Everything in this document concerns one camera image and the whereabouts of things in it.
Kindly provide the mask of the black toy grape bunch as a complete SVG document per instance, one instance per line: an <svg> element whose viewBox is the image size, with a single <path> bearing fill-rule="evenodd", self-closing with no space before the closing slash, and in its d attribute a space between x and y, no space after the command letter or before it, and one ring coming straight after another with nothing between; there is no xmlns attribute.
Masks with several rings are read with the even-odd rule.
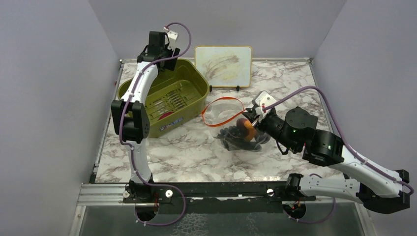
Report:
<svg viewBox="0 0 417 236"><path fill-rule="evenodd" d="M216 137L223 142L245 141L243 132L235 125L221 129Z"/></svg>

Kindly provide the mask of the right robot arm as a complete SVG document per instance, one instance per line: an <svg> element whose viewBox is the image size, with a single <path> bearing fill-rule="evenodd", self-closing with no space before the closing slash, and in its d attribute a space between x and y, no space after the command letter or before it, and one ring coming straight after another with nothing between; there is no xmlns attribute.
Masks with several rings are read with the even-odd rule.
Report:
<svg viewBox="0 0 417 236"><path fill-rule="evenodd" d="M281 119L271 109L261 119L254 108L247 108L243 115L256 122L255 128L275 139L277 146L286 149L283 155L302 153L302 159L321 167L338 170L349 179L314 179L302 174L289 174L281 195L290 200L298 197L328 196L363 204L373 212L391 214L410 208L410 194L402 191L402 184L409 183L405 170L384 169L390 180L369 167L370 161L358 160L351 154L342 139L325 130L317 129L318 118L301 107L288 111Z"/></svg>

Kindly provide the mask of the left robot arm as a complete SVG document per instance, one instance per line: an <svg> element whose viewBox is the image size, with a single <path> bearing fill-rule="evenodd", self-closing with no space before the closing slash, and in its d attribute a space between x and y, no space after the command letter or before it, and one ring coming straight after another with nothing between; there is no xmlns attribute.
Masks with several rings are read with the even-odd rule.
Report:
<svg viewBox="0 0 417 236"><path fill-rule="evenodd" d="M145 100L158 73L174 69L179 54L176 48L177 37L177 32L167 28L163 31L150 31L148 45L137 56L137 71L129 88L121 99L111 103L114 130L121 144L128 149L131 166L132 176L125 197L140 202L150 202L155 196L146 154L150 120Z"/></svg>

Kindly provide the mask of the clear zip bag orange zipper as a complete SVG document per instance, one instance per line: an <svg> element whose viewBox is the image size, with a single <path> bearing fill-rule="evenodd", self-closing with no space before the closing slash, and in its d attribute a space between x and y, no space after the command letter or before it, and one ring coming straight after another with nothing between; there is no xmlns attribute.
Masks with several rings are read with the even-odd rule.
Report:
<svg viewBox="0 0 417 236"><path fill-rule="evenodd" d="M221 129L229 126L236 126L236 121L239 118L245 118L243 112L245 111L244 104L235 97L220 97L208 103L202 110L202 121L206 127L209 128L211 135L216 136ZM252 141L231 141L223 142L218 139L223 148L228 151L245 150L258 152L262 150L262 145L270 141L270 136L262 131L256 129L257 135Z"/></svg>

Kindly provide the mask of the orange toy carrot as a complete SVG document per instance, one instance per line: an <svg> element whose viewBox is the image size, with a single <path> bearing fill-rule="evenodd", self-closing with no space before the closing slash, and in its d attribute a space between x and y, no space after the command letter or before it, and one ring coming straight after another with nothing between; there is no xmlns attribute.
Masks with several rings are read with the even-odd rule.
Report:
<svg viewBox="0 0 417 236"><path fill-rule="evenodd" d="M236 127L239 130L239 135L246 141L252 141L257 135L257 131L252 125L252 122L246 118L239 118L236 121Z"/></svg>

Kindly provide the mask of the olive green plastic bin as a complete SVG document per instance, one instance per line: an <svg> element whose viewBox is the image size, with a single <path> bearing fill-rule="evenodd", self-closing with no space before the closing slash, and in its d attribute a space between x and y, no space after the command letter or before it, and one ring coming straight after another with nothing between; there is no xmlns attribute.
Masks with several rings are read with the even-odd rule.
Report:
<svg viewBox="0 0 417 236"><path fill-rule="evenodd" d="M174 71L159 72L145 99L149 138L158 138L201 114L209 85L194 64L178 59ZM174 113L158 120L169 111Z"/></svg>

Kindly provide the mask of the small magenta toy piece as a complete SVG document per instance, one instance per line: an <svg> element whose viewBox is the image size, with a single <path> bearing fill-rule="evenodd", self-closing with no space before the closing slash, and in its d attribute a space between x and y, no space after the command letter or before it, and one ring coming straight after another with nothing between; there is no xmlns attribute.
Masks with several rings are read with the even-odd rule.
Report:
<svg viewBox="0 0 417 236"><path fill-rule="evenodd" d="M166 118L166 117L170 116L170 115L171 115L171 114L173 114L173 113L174 113L173 111L166 112L166 113L162 114L162 115L159 117L159 119L158 119L158 120L162 120L162 119L164 119L164 118Z"/></svg>

